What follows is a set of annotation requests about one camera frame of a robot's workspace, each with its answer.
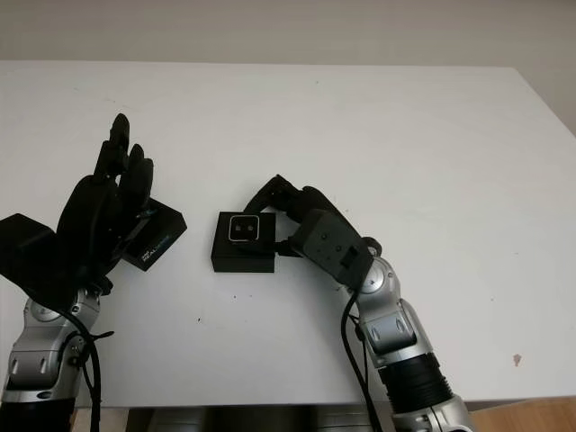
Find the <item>black box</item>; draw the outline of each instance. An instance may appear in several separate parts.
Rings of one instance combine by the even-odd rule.
[[[221,211],[212,245],[215,272],[273,273],[275,213]]]
[[[140,270],[148,270],[186,231],[180,211],[150,198],[154,212],[148,223],[124,251],[122,258]]]

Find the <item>white wall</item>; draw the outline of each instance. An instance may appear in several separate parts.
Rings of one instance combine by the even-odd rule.
[[[2,0],[0,59],[511,66],[576,133],[574,0]]]

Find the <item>white table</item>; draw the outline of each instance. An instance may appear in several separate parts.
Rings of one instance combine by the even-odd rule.
[[[382,242],[464,398],[576,394],[576,139],[515,70],[0,62],[1,215],[55,228],[118,112],[188,231],[110,275],[105,406],[361,400],[325,275],[212,271],[218,212],[276,173]],[[0,280],[2,379],[24,300]]]

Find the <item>wire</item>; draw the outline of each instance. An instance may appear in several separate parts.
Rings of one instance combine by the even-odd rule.
[[[366,341],[362,341],[362,352],[364,355],[364,382],[366,383],[366,389],[368,389],[368,356],[366,355]]]
[[[348,341],[348,335],[346,332],[350,310],[352,309],[352,306],[356,302],[359,293],[360,293],[359,290],[355,290],[352,293],[352,296],[350,296],[350,300],[346,304],[346,307],[344,308],[344,312],[342,313],[342,318],[340,320],[340,336],[342,336],[342,344],[344,345],[346,355],[348,356],[348,360],[352,365],[352,369],[354,369],[354,374],[356,375],[356,379],[360,384],[362,394],[364,395],[364,399],[366,400],[368,417],[370,418],[372,429],[374,430],[374,432],[383,432],[382,427],[380,426],[380,421],[378,420],[378,415],[376,414],[376,408],[374,407],[374,402],[372,401],[372,397],[370,396],[370,392],[368,391],[368,386],[366,384],[365,379],[362,376],[362,372],[360,372],[360,368],[358,367],[358,363],[354,358],[354,354],[352,354],[352,349],[350,348],[350,343]]]
[[[90,413],[90,432],[98,432],[100,430],[100,403],[102,394],[102,384],[100,375],[100,359],[98,358],[98,350],[94,343],[95,339],[90,334],[86,326],[82,323],[80,319],[72,315],[67,310],[57,310],[57,313],[62,315],[68,321],[70,321],[77,328],[82,339],[86,342],[86,348],[88,349],[88,354],[92,359],[92,373],[94,375],[94,384],[89,384],[89,380],[86,380],[86,384],[89,384],[88,390],[90,391],[90,399],[92,400],[92,410]],[[83,362],[83,373],[85,373],[85,378],[87,377],[86,364]]]

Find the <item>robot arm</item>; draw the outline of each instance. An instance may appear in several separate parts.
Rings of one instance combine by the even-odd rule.
[[[93,403],[91,430],[98,429],[95,340],[110,333],[95,337],[89,330],[100,297],[113,288],[106,275],[122,258],[147,270],[185,230],[180,213],[150,198],[152,160],[138,144],[128,155],[128,140],[128,120],[119,114],[94,173],[76,185],[56,232],[21,214],[0,220],[0,274],[30,296],[9,358],[2,430],[68,431],[80,370]]]
[[[301,224],[290,238],[276,244],[276,251],[307,257],[351,292],[342,321],[343,339],[347,341],[346,322],[355,302],[359,328],[386,387],[396,429],[473,432],[468,410],[441,374],[416,312],[401,298],[398,276],[379,257],[380,245],[373,238],[362,238],[320,191],[309,186],[299,191],[279,175],[256,194],[245,212],[260,212],[267,206]],[[345,348],[362,385],[347,343]],[[369,412],[374,410],[367,387],[364,396]],[[374,413],[371,418],[379,430]]]

